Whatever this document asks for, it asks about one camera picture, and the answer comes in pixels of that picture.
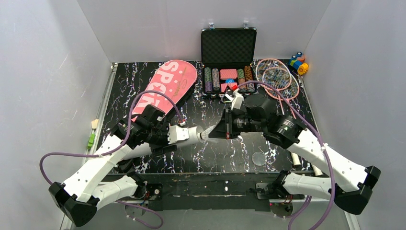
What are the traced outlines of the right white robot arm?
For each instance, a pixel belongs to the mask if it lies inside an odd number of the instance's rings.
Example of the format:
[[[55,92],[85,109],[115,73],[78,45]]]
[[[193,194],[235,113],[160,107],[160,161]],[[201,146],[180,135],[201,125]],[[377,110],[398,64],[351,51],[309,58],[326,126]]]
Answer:
[[[381,175],[375,166],[364,167],[321,144],[308,126],[289,115],[276,113],[273,102],[261,94],[235,97],[221,120],[207,130],[211,139],[233,139],[242,132],[260,132],[270,143],[293,152],[327,176],[317,178],[281,171],[271,190],[280,196],[307,195],[333,199],[342,210],[359,215]]]

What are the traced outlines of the green clip on rail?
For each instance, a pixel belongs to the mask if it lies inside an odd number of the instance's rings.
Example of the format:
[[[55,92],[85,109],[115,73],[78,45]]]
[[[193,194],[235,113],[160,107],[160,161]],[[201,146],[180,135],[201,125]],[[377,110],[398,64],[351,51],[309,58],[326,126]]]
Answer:
[[[92,148],[92,146],[94,145],[94,141],[95,141],[95,134],[91,133],[88,139],[88,143],[87,143],[87,149],[90,150]]]

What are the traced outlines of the colourful toy blocks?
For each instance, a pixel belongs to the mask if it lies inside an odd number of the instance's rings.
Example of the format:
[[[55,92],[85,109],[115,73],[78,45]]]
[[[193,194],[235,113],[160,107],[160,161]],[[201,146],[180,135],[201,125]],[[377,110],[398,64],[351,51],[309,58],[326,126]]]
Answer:
[[[309,65],[305,62],[305,55],[303,52],[297,52],[295,55],[292,55],[288,61],[288,65],[299,75],[304,75],[309,70]]]

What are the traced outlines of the pink racket bag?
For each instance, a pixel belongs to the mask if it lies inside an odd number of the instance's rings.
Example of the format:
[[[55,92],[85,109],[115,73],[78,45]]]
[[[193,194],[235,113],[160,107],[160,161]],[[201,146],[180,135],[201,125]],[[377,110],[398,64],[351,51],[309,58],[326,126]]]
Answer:
[[[192,96],[197,79],[198,72],[193,64],[183,60],[170,60],[156,70],[146,90],[165,94],[181,108]],[[176,113],[167,98],[151,92],[141,95],[132,113],[141,114],[149,104],[167,115]]]

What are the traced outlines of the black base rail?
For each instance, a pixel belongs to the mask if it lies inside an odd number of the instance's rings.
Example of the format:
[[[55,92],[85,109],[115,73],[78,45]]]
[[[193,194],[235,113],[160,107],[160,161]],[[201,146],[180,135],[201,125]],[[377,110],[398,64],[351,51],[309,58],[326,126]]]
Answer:
[[[269,211],[267,202],[284,198],[267,188],[277,179],[274,173],[198,173],[107,175],[89,201],[77,195],[60,194],[55,204],[69,217],[91,219],[112,203],[146,205],[153,211],[253,209]]]

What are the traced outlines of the white shuttlecock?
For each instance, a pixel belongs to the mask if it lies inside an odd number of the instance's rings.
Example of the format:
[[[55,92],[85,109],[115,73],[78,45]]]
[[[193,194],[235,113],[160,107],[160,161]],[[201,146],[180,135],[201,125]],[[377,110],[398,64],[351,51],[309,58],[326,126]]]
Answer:
[[[209,134],[214,130],[215,126],[210,126],[200,133],[201,140],[212,143],[218,143],[218,139],[209,137]]]

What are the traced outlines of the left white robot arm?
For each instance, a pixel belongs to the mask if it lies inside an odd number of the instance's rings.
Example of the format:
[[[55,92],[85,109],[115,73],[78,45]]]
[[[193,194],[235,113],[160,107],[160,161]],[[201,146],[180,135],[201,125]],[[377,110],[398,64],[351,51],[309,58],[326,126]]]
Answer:
[[[130,114],[119,121],[100,148],[88,155],[89,160],[63,182],[51,183],[48,191],[57,207],[76,227],[87,224],[104,206],[124,197],[145,198],[147,182],[139,174],[130,172],[118,180],[100,184],[123,161],[154,153],[175,150],[169,144],[169,120],[178,107],[168,112],[148,104],[141,113]]]

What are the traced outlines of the white shuttlecock tube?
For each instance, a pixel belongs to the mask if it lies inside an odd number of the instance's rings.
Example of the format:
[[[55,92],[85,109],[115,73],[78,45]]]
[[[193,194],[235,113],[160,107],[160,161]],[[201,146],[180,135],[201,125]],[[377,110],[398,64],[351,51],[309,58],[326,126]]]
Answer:
[[[189,134],[190,138],[185,141],[179,141],[177,143],[174,143],[172,145],[177,145],[177,149],[186,147],[186,146],[191,146],[191,145],[196,145],[198,143],[203,142],[200,137],[200,133],[203,132],[203,128],[201,126],[194,126],[190,127],[189,129]],[[125,157],[123,157],[123,160],[129,160],[132,158],[137,158],[141,156],[146,156],[152,154],[152,150],[155,148],[163,147],[170,145],[168,143],[168,134],[164,138],[164,142],[162,145],[152,145],[149,143],[143,143],[140,146],[135,147],[134,150],[131,150]]]

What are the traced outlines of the clear tube lid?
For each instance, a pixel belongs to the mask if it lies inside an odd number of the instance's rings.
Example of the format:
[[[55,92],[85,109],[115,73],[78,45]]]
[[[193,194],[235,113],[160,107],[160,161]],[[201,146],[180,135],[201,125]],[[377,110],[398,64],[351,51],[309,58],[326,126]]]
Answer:
[[[264,166],[266,164],[266,155],[262,152],[255,152],[252,155],[252,162],[256,166]]]

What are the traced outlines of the lower pink badminton racket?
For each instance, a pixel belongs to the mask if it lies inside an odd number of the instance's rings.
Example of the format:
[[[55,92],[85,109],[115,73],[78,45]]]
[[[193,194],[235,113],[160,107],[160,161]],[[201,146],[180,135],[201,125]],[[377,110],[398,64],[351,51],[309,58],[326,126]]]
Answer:
[[[288,73],[288,71],[284,68],[271,67],[263,72],[262,81],[275,89],[274,91],[268,86],[262,86],[269,96],[279,101],[282,115],[285,115],[284,107],[282,105],[282,99],[277,92],[284,91],[290,87],[292,83],[292,77],[290,73]]]

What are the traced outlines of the black poker chip case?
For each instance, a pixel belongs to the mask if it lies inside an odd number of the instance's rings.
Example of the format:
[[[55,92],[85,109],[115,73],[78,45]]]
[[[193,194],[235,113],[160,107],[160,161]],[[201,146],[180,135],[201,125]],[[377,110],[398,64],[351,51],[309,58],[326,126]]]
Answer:
[[[220,98],[221,89],[206,89],[206,68],[244,69],[251,66],[254,58],[257,29],[241,28],[205,28],[201,30],[202,94],[205,98]]]

